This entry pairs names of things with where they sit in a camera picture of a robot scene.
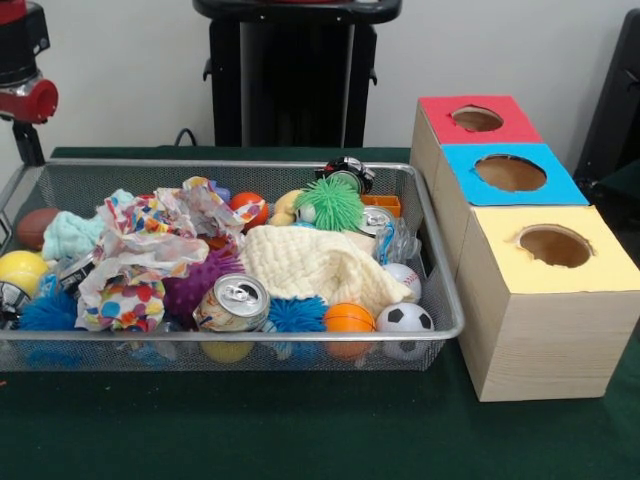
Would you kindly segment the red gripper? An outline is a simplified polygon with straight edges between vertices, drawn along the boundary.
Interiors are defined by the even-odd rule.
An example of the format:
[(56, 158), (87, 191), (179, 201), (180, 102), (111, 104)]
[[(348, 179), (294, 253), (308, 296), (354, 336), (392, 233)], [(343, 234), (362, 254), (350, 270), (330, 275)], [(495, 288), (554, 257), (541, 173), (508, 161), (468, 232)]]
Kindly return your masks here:
[(57, 87), (45, 78), (1, 88), (1, 115), (13, 120), (12, 132), (17, 149), (22, 162), (28, 167), (40, 167), (46, 163), (33, 124), (46, 123), (55, 114), (58, 101)]

